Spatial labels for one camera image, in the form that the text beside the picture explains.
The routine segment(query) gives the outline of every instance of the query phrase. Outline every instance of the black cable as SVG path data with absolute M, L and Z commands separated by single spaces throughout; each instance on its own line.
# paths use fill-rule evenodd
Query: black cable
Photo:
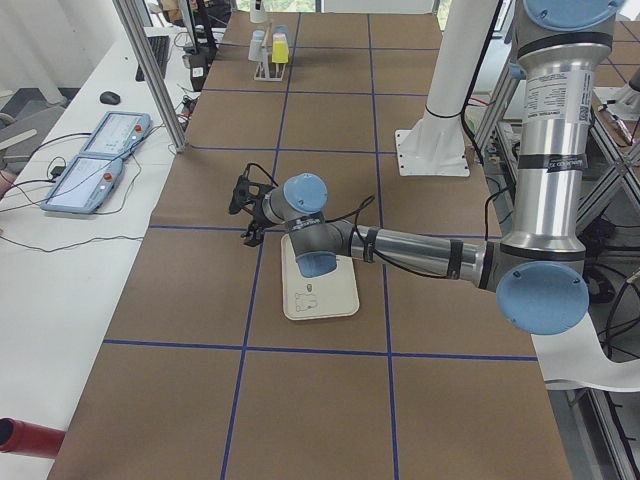
M 609 412 L 611 413 L 611 419 L 613 420 L 613 424 L 616 426 L 616 430 L 618 431 L 618 436 L 622 440 L 622 446 L 624 451 L 629 459 L 629 464 L 631 465 L 631 469 L 633 470 L 633 474 L 635 478 L 640 478 L 640 470 L 638 470 L 638 464 L 635 461 L 635 457 L 633 454 L 633 450 L 629 445 L 629 436 L 624 431 L 624 427 L 622 426 L 622 422 L 620 421 L 620 417 L 618 416 L 618 412 L 616 407 L 620 405 L 616 405 L 611 398 L 611 394 L 607 391 L 603 391 L 604 397 L 607 401 L 607 405 L 609 406 Z
M 365 202 L 369 199 L 370 197 L 367 197 L 365 200 L 362 201 L 362 203 L 360 203 L 360 206 L 358 207 L 358 211 L 356 212 L 356 216 L 353 219 L 353 230 L 356 232 L 356 235 L 358 236 L 358 238 L 360 239 L 360 242 L 362 242 L 362 246 L 364 247 L 367 243 L 366 240 L 364 239 L 364 237 L 362 236 L 362 234 L 360 233 L 360 229 L 358 228 L 358 218 L 360 217 L 360 212 L 367 206 L 370 205 L 371 202 L 369 202 L 367 205 L 365 205 Z M 447 277 L 445 276 L 441 276 L 441 275 L 436 275 L 436 274 L 432 274 L 432 273 L 422 273 L 422 272 L 418 272 L 416 270 L 413 270 L 411 268 L 405 267 L 404 265 L 401 265 L 399 263 L 397 263 L 395 260 L 392 260 L 391 258 L 389 258 L 388 256 L 380 253 L 380 251 L 378 249 L 376 249 L 375 247 L 372 247 L 372 251 L 374 254 L 376 254 L 378 257 L 380 257 L 383 261 L 387 262 L 389 265 L 392 265 L 402 271 L 405 271 L 407 273 L 411 273 L 413 275 L 417 275 L 418 277 L 423 277 L 423 278 L 433 278 L 436 280 L 444 280 Z
M 271 176 L 271 174 L 269 172 L 267 172 L 262 165 L 259 165 L 257 163 L 253 163 L 253 162 L 249 162 L 247 163 L 247 166 L 244 169 L 244 174 L 247 176 L 247 178 L 249 177 L 249 173 L 251 171 L 251 167 L 256 167 L 258 170 L 260 170 L 262 173 L 264 173 L 267 178 L 269 179 L 269 181 L 271 181 L 271 183 L 273 185 L 275 185 L 276 187 L 278 186 L 278 182 L 275 181 L 275 179 Z
M 89 137 L 89 136 L 91 136 L 91 132 L 69 133 L 69 134 L 67 134 L 67 135 L 62 135 L 61 137 L 58 137 L 58 138 L 53 138 L 53 139 L 51 139 L 51 140 L 47 140 L 46 142 L 41 143 L 40 145 L 38 145 L 38 146 L 36 147 L 36 149 L 35 149 L 33 152 L 31 152 L 31 154 L 30 154 L 30 155 L 29 155 L 29 157 L 27 158 L 27 162 L 28 162 L 29 160 L 31 160 L 31 158 L 33 158 L 33 156 L 35 155 L 35 153 L 36 153 L 38 150 L 40 150 L 40 149 L 42 149 L 42 148 L 46 147 L 47 145 L 51 145 L 52 143 L 57 142 L 57 141 L 62 140 L 62 139 L 65 139 L 65 138 L 70 138 L 70 137 L 80 137 L 80 136 L 83 136 L 83 137 Z
M 362 203 L 360 204 L 360 206 L 358 208 L 356 208 L 355 210 L 342 215 L 341 217 L 337 217 L 337 218 L 332 218 L 331 220 L 325 220 L 326 223 L 333 223 L 333 222 L 339 222 L 340 220 L 345 220 L 357 213 L 360 213 L 362 210 L 364 210 L 365 208 L 367 208 L 369 205 L 371 205 L 371 203 L 373 203 L 373 201 L 376 199 L 375 196 L 373 195 L 369 195 L 367 198 L 365 198 Z
M 136 180 L 142 173 L 142 165 L 140 165 L 140 162 L 138 162 L 138 159 L 136 158 L 133 152 L 131 152 L 131 158 L 133 158 L 133 161 L 136 162 L 136 165 L 138 166 L 138 172 L 131 179 L 129 186 L 127 187 L 127 191 L 124 192 L 124 198 L 122 199 L 122 203 L 120 204 L 120 207 L 110 212 L 94 212 L 93 215 L 113 215 L 114 213 L 119 213 L 122 211 L 125 203 L 127 203 L 127 199 L 129 198 L 129 194 L 131 193 L 131 190 L 133 190 L 133 185 L 136 183 Z
M 498 188 L 502 188 L 502 185 L 500 185 L 500 182 L 497 181 L 495 178 L 491 178 L 491 177 L 486 177 L 486 178 L 487 180 L 491 180 L 493 183 L 495 183 L 498 186 Z
M 518 157 L 520 156 L 520 141 L 517 141 L 511 146 L 511 153 L 513 154 L 513 158 L 517 160 Z
M 55 197 L 57 197 L 57 196 L 65 195 L 65 194 L 67 194 L 67 193 L 69 193 L 69 192 L 72 192 L 73 190 L 75 190 L 76 188 L 78 188 L 80 185 L 82 185 L 83 183 L 85 183 L 86 181 L 88 181 L 91 177 L 93 177 L 94 175 L 96 175 L 96 174 L 100 173 L 102 170 L 104 170 L 105 168 L 107 168 L 107 167 L 109 166 L 109 164 L 110 164 L 112 161 L 118 160 L 118 159 L 123 158 L 123 157 L 125 157 L 125 158 L 126 158 L 126 156 L 127 156 L 127 155 L 131 155 L 131 154 L 133 154 L 133 151 L 134 151 L 135 149 L 137 149 L 140 145 L 142 145 L 142 143 L 144 143 L 144 142 L 145 142 L 149 137 L 151 137 L 151 135 L 153 135 L 156 131 L 158 131 L 158 130 L 159 130 L 160 128 L 162 128 L 163 126 L 164 126 L 164 125 L 158 125 L 157 127 L 153 127 L 151 130 L 149 130 L 149 133 L 148 133 L 147 135 L 145 135 L 144 137 L 142 137 L 142 138 L 140 139 L 140 141 L 139 141 L 139 142 L 137 142 L 137 143 L 133 144 L 131 147 L 129 147 L 129 149 L 128 149 L 128 150 L 126 150 L 126 151 L 122 152 L 120 155 L 118 155 L 117 157 L 115 157 L 115 158 L 113 158 L 112 160 L 110 160 L 110 162 L 105 163 L 105 165 L 104 165 L 103 167 L 100 167 L 98 170 L 96 170 L 96 171 L 94 171 L 93 173 L 91 173 L 90 175 L 88 175 L 84 180 L 82 180 L 81 182 L 79 182 L 78 184 L 76 184 L 74 187 L 72 187 L 72 188 L 70 188 L 69 190 L 66 190 L 66 191 L 64 191 L 64 192 L 56 193 L 55 195 L 52 195 L 51 197 L 48 197 L 48 199 L 55 198 Z M 65 136 L 63 136 L 63 137 L 59 137 L 59 138 L 56 138 L 56 139 L 50 140 L 50 141 L 46 142 L 46 144 L 52 143 L 52 142 L 54 142 L 54 141 L 57 141 L 57 140 L 60 140 L 60 139 L 62 139 L 62 138 L 66 138 L 66 137 L 69 137 L 69 136 L 72 136 L 72 135 L 84 135 L 84 134 L 78 134 L 78 133 L 75 133 L 75 134 L 65 135 Z M 18 190 L 20 190 L 20 191 L 22 192 L 22 194 L 26 197 L 26 199 L 27 199 L 30 203 L 28 203 L 28 204 L 24 204 L 24 205 L 18 205 L 18 206 L 16 206 L 16 207 L 5 208 L 5 209 L 0 210 L 0 213 L 10 212 L 10 211 L 12 211 L 12 210 L 19 210 L 19 209 L 21 209 L 21 208 L 30 207 L 30 206 L 32 206 L 32 205 L 34 205 L 34 206 L 39 206 L 42 202 L 44 202 L 44 201 L 46 200 L 46 199 L 42 199 L 42 200 L 39 200 L 39 201 L 37 201 L 37 202 L 34 202 L 33 200 L 31 200 L 31 198 L 29 198 L 29 195 L 27 195 L 27 193 L 26 193 L 24 190 L 22 190 L 22 188 L 20 188 L 20 187 L 17 187 L 17 188 L 18 188 Z
M 640 125 L 640 117 L 638 117 L 638 120 L 636 121 L 636 126 L 633 127 L 633 133 L 631 134 L 631 141 L 633 141 L 633 139 L 636 138 L 636 132 L 638 131 L 638 125 Z
M 67 160 L 64 157 L 61 157 L 60 155 L 58 155 L 57 157 L 53 157 L 49 162 L 49 165 L 47 165 L 47 177 L 49 177 L 49 179 L 51 180 L 53 180 L 53 176 L 51 175 L 51 165 L 53 165 L 53 162 L 58 159 L 62 160 L 64 162 L 64 168 L 67 168 Z
M 619 352 L 622 352 L 622 353 L 624 353 L 626 355 L 629 355 L 630 357 L 640 358 L 640 355 L 637 355 L 635 353 L 631 353 L 629 350 L 624 350 L 624 349 L 622 349 L 620 347 L 616 347 L 615 345 L 611 345 L 611 348 L 613 348 L 614 350 L 618 350 Z
M 602 249 L 609 252 L 640 252 L 640 247 L 625 247 L 622 245 L 603 245 Z
M 616 314 L 616 310 L 618 310 L 618 307 L 620 306 L 620 302 L 622 301 L 622 297 L 624 295 L 624 292 L 627 291 L 627 288 L 629 288 L 631 284 L 628 282 L 624 282 L 624 284 L 622 285 L 622 288 L 620 288 L 620 290 L 618 291 L 618 294 L 616 295 L 615 300 L 613 301 L 613 305 L 611 306 L 611 310 L 609 311 L 609 315 L 607 316 L 607 323 L 604 327 L 604 341 L 603 346 L 607 347 L 607 351 L 606 351 L 606 355 L 607 358 L 611 358 L 611 356 L 613 355 L 613 350 L 612 350 L 612 346 L 611 346 L 611 325 L 613 324 L 613 317 Z
M 92 243 L 92 242 L 104 242 L 104 241 L 111 241 L 111 240 L 135 240 L 135 241 L 140 241 L 143 238 L 144 237 L 127 237 L 125 235 L 118 235 L 118 236 L 115 236 L 115 237 L 94 237 L 94 238 L 91 238 L 89 240 L 85 240 L 84 242 L 72 243 L 70 245 L 65 245 L 63 247 L 46 249 L 46 248 L 42 248 L 42 247 L 34 247 L 33 245 L 26 245 L 24 243 L 16 242 L 15 240 L 10 240 L 7 237 L 4 237 L 4 236 L 0 235 L 0 239 L 4 240 L 5 242 L 11 243 L 13 245 L 17 245 L 19 247 L 24 247 L 24 248 L 27 248 L 29 250 L 34 250 L 36 252 L 41 252 L 41 253 L 55 253 L 55 252 L 59 252 L 61 250 L 69 250 L 70 248 L 79 247 L 81 245 L 87 245 L 88 243 Z
M 506 187 L 501 188 L 496 193 L 489 195 L 484 202 L 484 240 L 485 241 L 489 240 L 489 204 L 491 203 L 492 200 L 494 200 L 495 198 L 498 198 L 498 196 L 502 195 L 511 187 L 513 187 L 513 184 L 509 184 Z
M 485 55 L 487 54 L 487 50 L 489 49 L 489 45 L 491 44 L 491 39 L 493 37 L 493 30 L 498 22 L 498 18 L 500 17 L 500 10 L 502 9 L 502 2 L 498 2 L 496 5 L 496 10 L 493 13 L 493 18 L 491 19 L 491 25 L 489 26 L 489 30 L 487 31 L 487 35 L 484 38 L 484 43 L 482 44 L 482 50 L 480 51 L 480 57 L 478 58 L 478 63 L 476 64 L 476 69 L 473 72 L 473 77 L 471 77 L 471 83 L 469 83 L 469 89 L 467 90 L 467 96 L 464 101 L 464 107 L 462 107 L 462 112 L 460 114 L 460 120 L 462 122 L 462 130 L 471 140 L 471 145 L 473 146 L 473 150 L 476 152 L 478 156 L 478 160 L 480 161 L 480 165 L 484 165 L 484 156 L 480 151 L 480 147 L 476 142 L 476 136 L 471 131 L 469 124 L 467 123 L 466 113 L 467 106 L 469 104 L 469 100 L 473 95 L 473 89 L 476 86 L 476 81 L 478 80 L 478 75 L 480 74 L 480 68 L 482 67 L 482 61 L 484 60 Z
M 621 323 L 619 325 L 616 325 L 615 327 L 612 328 L 620 328 L 620 327 L 624 327 L 621 330 L 616 331 L 615 333 L 612 333 L 609 336 L 609 340 L 613 340 L 615 337 L 619 337 L 620 335 L 624 335 L 625 333 L 627 333 L 630 330 L 633 330 L 634 328 L 636 328 L 636 326 L 638 326 L 640 324 L 640 317 L 636 317 L 633 320 L 629 320 L 628 322 L 624 322 Z
M 22 185 L 28 185 L 29 183 L 56 183 L 56 182 L 55 182 L 55 181 L 53 181 L 53 180 L 49 180 L 49 179 L 47 179 L 47 180 L 25 180 L 24 182 L 14 183 L 14 184 L 11 186 L 11 188 L 9 188 L 9 190 L 11 190 L 12 188 L 20 189 L 20 187 L 21 187 Z
M 513 210 L 511 210 L 509 213 L 507 213 L 507 215 L 502 220 L 499 220 L 498 221 L 498 225 L 502 225 L 504 222 L 509 220 L 509 217 L 511 217 L 511 215 L 513 215 Z

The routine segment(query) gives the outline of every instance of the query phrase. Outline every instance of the wire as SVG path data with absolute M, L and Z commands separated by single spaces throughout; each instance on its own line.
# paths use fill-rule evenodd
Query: wire
M 481 100 L 481 99 L 475 98 L 475 97 L 469 97 L 469 100 L 473 100 L 474 102 L 478 102 L 478 103 L 482 104 L 485 107 L 488 107 L 489 105 L 491 105 L 491 103 L 485 102 L 484 100 Z
M 633 139 L 636 138 L 636 132 L 638 131 L 638 125 L 640 125 L 640 117 L 638 117 L 638 120 L 636 121 L 636 126 L 633 127 L 633 133 L 631 134 L 631 141 L 633 142 Z
M 133 154 L 133 152 L 131 153 L 131 158 L 133 158 L 133 161 L 136 162 L 136 165 L 138 166 L 138 172 L 135 174 L 135 176 L 131 179 L 131 183 L 129 183 L 129 186 L 127 187 L 127 191 L 124 192 L 124 198 L 122 199 L 122 204 L 120 205 L 120 207 L 116 210 L 113 210 L 111 212 L 94 212 L 94 215 L 113 215 L 114 213 L 119 213 L 122 211 L 122 209 L 124 208 L 125 203 L 127 202 L 127 198 L 129 198 L 129 194 L 131 193 L 131 191 L 133 190 L 133 185 L 136 183 L 137 178 L 140 176 L 140 174 L 142 173 L 142 165 L 140 165 L 140 162 L 138 162 L 138 159 L 136 158 L 136 156 Z
M 502 225 L 504 222 L 509 220 L 509 217 L 513 215 L 513 210 L 511 210 L 502 220 L 498 221 L 498 225 Z
M 480 51 L 480 57 L 478 57 L 478 63 L 476 63 L 476 69 L 473 72 L 473 77 L 471 77 L 471 82 L 469 83 L 469 89 L 467 90 L 467 97 L 464 102 L 464 107 L 462 107 L 462 112 L 460 115 L 460 120 L 462 122 L 462 130 L 471 140 L 471 145 L 473 146 L 473 150 L 476 152 L 478 156 L 478 160 L 480 165 L 484 165 L 484 156 L 482 155 L 482 151 L 476 142 L 476 136 L 471 131 L 469 124 L 467 123 L 466 113 L 467 113 L 467 105 L 469 104 L 469 100 L 473 95 L 473 89 L 475 88 L 476 81 L 478 80 L 478 75 L 480 74 L 480 68 L 482 67 L 482 61 L 484 60 L 485 55 L 487 54 L 487 50 L 489 49 L 489 44 L 491 43 L 491 39 L 493 37 L 493 31 L 498 22 L 498 18 L 500 17 L 500 10 L 502 10 L 502 2 L 498 2 L 496 5 L 496 9 L 493 12 L 493 18 L 491 19 L 491 25 L 489 26 L 489 30 L 487 31 L 487 35 L 484 37 L 484 43 L 482 44 L 482 50 Z
M 46 249 L 46 248 L 42 248 L 42 247 L 35 247 L 33 245 L 26 245 L 24 243 L 20 243 L 20 242 L 16 242 L 15 240 L 10 240 L 7 237 L 0 235 L 0 239 L 4 240 L 5 242 L 11 243 L 13 245 L 17 245 L 19 247 L 24 247 L 26 249 L 29 250 L 34 250 L 36 252 L 41 252 L 41 253 L 55 253 L 55 252 L 59 252 L 61 250 L 69 250 L 71 248 L 75 248 L 75 247 L 79 247 L 81 245 L 87 245 L 88 243 L 93 243 L 93 242 L 105 242 L 105 241 L 111 241 L 111 240 L 134 240 L 134 241 L 141 241 L 144 237 L 127 237 L 125 235 L 118 235 L 115 237 L 94 237 L 94 238 L 90 238 L 89 240 L 85 240 L 83 242 L 77 242 L 77 243 L 72 243 L 70 245 L 65 245 L 63 247 L 56 247 L 56 248 L 52 248 L 52 249 Z
M 624 354 L 626 354 L 626 355 L 629 355 L 630 357 L 633 357 L 633 358 L 640 358 L 640 355 L 636 355 L 635 353 L 631 353 L 630 351 L 628 351 L 628 350 L 624 350 L 624 349 L 622 349 L 622 348 L 620 348 L 620 347 L 616 347 L 615 345 L 610 345 L 610 347 L 611 347 L 612 349 L 614 349 L 614 350 L 618 350 L 619 352 L 622 352 L 622 353 L 624 353 Z
M 49 177 L 50 180 L 54 179 L 51 175 L 51 165 L 53 165 L 53 162 L 58 159 L 62 160 L 62 162 L 64 163 L 64 168 L 67 168 L 67 160 L 64 157 L 61 157 L 60 155 L 58 155 L 57 157 L 53 157 L 53 159 L 49 162 L 49 165 L 47 165 L 47 177 Z
M 484 240 L 485 242 L 489 240 L 489 204 L 491 203 L 492 200 L 498 198 L 500 195 L 502 195 L 504 192 L 506 192 L 512 187 L 513 187 L 513 184 L 509 184 L 506 187 L 501 188 L 496 193 L 489 195 L 484 202 Z
M 624 284 L 622 285 L 622 288 L 620 288 L 620 290 L 618 291 L 618 294 L 616 295 L 615 300 L 613 301 L 613 305 L 611 306 L 611 310 L 609 311 L 609 315 L 607 316 L 607 323 L 605 325 L 604 328 L 604 341 L 603 346 L 607 347 L 607 351 L 606 351 L 606 355 L 607 358 L 611 358 L 611 356 L 613 355 L 613 351 L 612 351 L 612 346 L 611 346 L 611 326 L 613 323 L 613 317 L 616 314 L 616 310 L 618 310 L 618 307 L 620 306 L 620 302 L 622 301 L 622 297 L 624 296 L 624 292 L 627 291 L 627 288 L 629 288 L 631 284 L 628 282 L 624 282 Z
M 362 242 L 362 246 L 364 248 L 364 246 L 367 244 L 366 240 L 364 239 L 364 237 L 362 236 L 362 234 L 360 233 L 360 229 L 358 228 L 358 218 L 360 218 L 360 212 L 362 212 L 362 210 L 364 210 L 367 206 L 371 205 L 372 201 L 369 201 L 369 203 L 366 203 L 367 200 L 369 200 L 369 198 L 373 197 L 373 195 L 371 195 L 370 197 L 365 198 L 361 203 L 360 206 L 355 210 L 356 212 L 356 217 L 353 219 L 353 231 L 356 232 L 356 235 L 358 236 L 358 238 L 360 239 L 360 242 Z M 444 280 L 447 277 L 446 276 L 441 276 L 441 275 L 436 275 L 433 273 L 422 273 L 422 272 L 418 272 L 416 270 L 413 270 L 411 268 L 405 267 L 404 265 L 401 265 L 399 263 L 397 263 L 395 260 L 389 258 L 388 256 L 380 253 L 380 251 L 378 249 L 376 249 L 375 247 L 372 247 L 372 251 L 374 254 L 376 254 L 378 257 L 380 257 L 383 261 L 387 262 L 389 265 L 392 265 L 404 272 L 407 273 L 411 273 L 413 275 L 417 275 L 418 277 L 423 277 L 423 278 L 433 278 L 436 280 Z
M 61 137 L 58 137 L 58 138 L 53 138 L 53 139 L 51 139 L 51 140 L 47 140 L 46 142 L 41 143 L 40 145 L 38 145 L 38 146 L 36 147 L 36 149 L 35 149 L 34 151 L 32 151 L 32 152 L 31 152 L 31 154 L 29 155 L 29 157 L 27 157 L 27 162 L 33 158 L 33 156 L 35 155 L 35 153 L 36 153 L 38 150 L 41 150 L 41 149 L 43 149 L 44 147 L 46 147 L 46 146 L 48 146 L 48 145 L 51 145 L 51 144 L 52 144 L 52 143 L 54 143 L 54 142 L 57 142 L 57 141 L 59 141 L 59 140 L 63 140 L 63 139 L 65 139 L 65 138 L 80 137 L 80 136 L 83 136 L 83 137 L 89 137 L 89 136 L 91 136 L 91 132 L 69 133 L 69 134 L 67 134 L 67 135 L 62 135 Z
M 73 186 L 72 188 L 70 188 L 69 190 L 66 190 L 66 191 L 64 191 L 64 192 L 56 192 L 54 195 L 51 195 L 50 197 L 47 197 L 47 198 L 44 198 L 44 199 L 39 200 L 39 201 L 37 201 L 37 202 L 34 202 L 33 200 L 31 200 L 31 198 L 29 198 L 29 196 L 27 195 L 27 193 L 26 193 L 24 190 L 22 190 L 22 188 L 17 187 L 17 188 L 18 188 L 18 190 L 20 190 L 20 191 L 22 192 L 22 194 L 27 198 L 27 200 L 29 201 L 29 203 L 28 203 L 28 204 L 24 204 L 24 205 L 18 205 L 18 206 L 16 206 L 16 207 L 5 208 L 5 209 L 3 209 L 3 210 L 0 210 L 0 213 L 9 212 L 9 211 L 12 211 L 12 210 L 18 210 L 18 209 L 20 209 L 20 208 L 26 208 L 26 207 L 30 207 L 30 206 L 32 206 L 32 205 L 34 205 L 34 206 L 39 206 L 42 202 L 44 202 L 44 201 L 46 201 L 46 200 L 50 200 L 51 198 L 55 198 L 55 197 L 58 197 L 58 196 L 60 196 L 60 195 L 65 195 L 65 194 L 67 194 L 67 193 L 69 193 L 69 192 L 72 192 L 72 191 L 73 191 L 73 190 L 75 190 L 76 188 L 80 187 L 80 185 L 82 185 L 83 183 L 85 183 L 86 181 L 88 181 L 91 177 L 93 177 L 94 175 L 97 175 L 97 174 L 98 174 L 98 173 L 100 173 L 102 170 L 104 170 L 105 168 L 107 168 L 107 167 L 109 166 L 109 164 L 110 164 L 112 161 L 118 160 L 118 159 L 123 158 L 123 157 L 124 157 L 124 158 L 126 158 L 126 157 L 127 157 L 127 155 L 131 155 L 131 154 L 133 154 L 133 151 L 134 151 L 136 148 L 138 148 L 140 145 L 142 145 L 142 143 L 144 143 L 144 142 L 145 142 L 149 137 L 151 137 L 151 135 L 153 135 L 156 131 L 158 131 L 158 130 L 159 130 L 160 128 L 162 128 L 162 127 L 163 127 L 163 125 L 159 125 L 159 126 L 157 126 L 157 127 L 153 127 L 152 129 L 150 129 L 150 130 L 149 130 L 149 133 L 148 133 L 147 135 L 145 135 L 142 139 L 140 139 L 140 141 L 139 141 L 139 142 L 137 142 L 137 143 L 135 143 L 135 144 L 131 145 L 131 147 L 129 147 L 129 149 L 128 149 L 128 150 L 125 150 L 124 152 L 122 152 L 120 155 L 118 155 L 118 156 L 117 156 L 117 157 L 115 157 L 114 159 L 112 159 L 112 160 L 110 160 L 109 162 L 105 163 L 105 165 L 104 165 L 104 166 L 100 167 L 99 169 L 97 169 L 97 170 L 96 170 L 96 171 L 94 171 L 93 173 L 89 174 L 89 175 L 88 175 L 84 180 L 82 180 L 82 181 L 78 182 L 76 185 L 74 185 L 74 186 Z M 54 141 L 56 141 L 56 140 L 59 140 L 60 138 L 50 140 L 50 141 L 49 141 L 49 142 L 47 142 L 47 143 L 54 142 Z
M 271 176 L 271 174 L 269 172 L 267 172 L 262 165 L 259 165 L 257 163 L 254 162 L 249 162 L 247 163 L 247 166 L 244 169 L 244 174 L 247 176 L 247 178 L 249 178 L 249 173 L 251 171 L 251 167 L 256 167 L 258 170 L 260 170 L 262 173 L 264 173 L 267 178 L 269 179 L 269 181 L 275 185 L 276 187 L 278 186 L 278 182 L 275 181 L 275 179 Z
M 360 204 L 360 206 L 358 208 L 356 208 L 355 210 L 342 215 L 341 217 L 337 217 L 337 218 L 332 218 L 331 220 L 325 220 L 326 223 L 333 223 L 333 222 L 339 222 L 340 220 L 345 220 L 357 213 L 360 213 L 362 210 L 364 210 L 365 208 L 367 208 L 369 205 L 371 205 L 373 203 L 373 201 L 376 199 L 375 196 L 373 195 L 369 195 L 367 198 L 365 198 L 362 203 Z

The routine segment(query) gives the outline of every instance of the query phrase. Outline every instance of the sticker label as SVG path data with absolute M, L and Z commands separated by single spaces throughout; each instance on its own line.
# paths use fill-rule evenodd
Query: sticker label
M 593 73 L 587 70 L 528 79 L 523 121 L 565 120 L 588 125 L 592 89 Z

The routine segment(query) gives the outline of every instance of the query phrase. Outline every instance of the metal pole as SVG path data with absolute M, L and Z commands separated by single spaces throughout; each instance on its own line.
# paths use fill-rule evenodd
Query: metal pole
M 480 126 L 478 127 L 478 133 L 476 134 L 476 142 L 482 152 L 487 148 L 491 135 L 496 129 L 496 125 L 504 117 L 519 83 L 520 80 L 511 76 L 509 72 L 509 59 L 507 59 L 498 78 L 494 93 L 491 95 L 489 106 L 486 108 Z
M 135 5 L 135 0 L 113 0 L 113 5 L 118 12 L 120 21 L 124 26 L 133 53 L 144 73 L 145 81 L 151 90 L 151 95 L 158 107 L 160 117 L 169 132 L 169 137 L 176 147 L 177 152 L 183 152 L 186 147 L 186 139 L 178 118 L 173 110 L 173 104 L 160 73 L 160 68 L 151 51 L 151 46 L 144 33 L 142 19 Z

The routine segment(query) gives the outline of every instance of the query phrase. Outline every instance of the red object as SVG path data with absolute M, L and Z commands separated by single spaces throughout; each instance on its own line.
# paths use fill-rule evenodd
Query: red object
M 3 418 L 0 420 L 0 452 L 56 458 L 65 433 L 21 420 Z

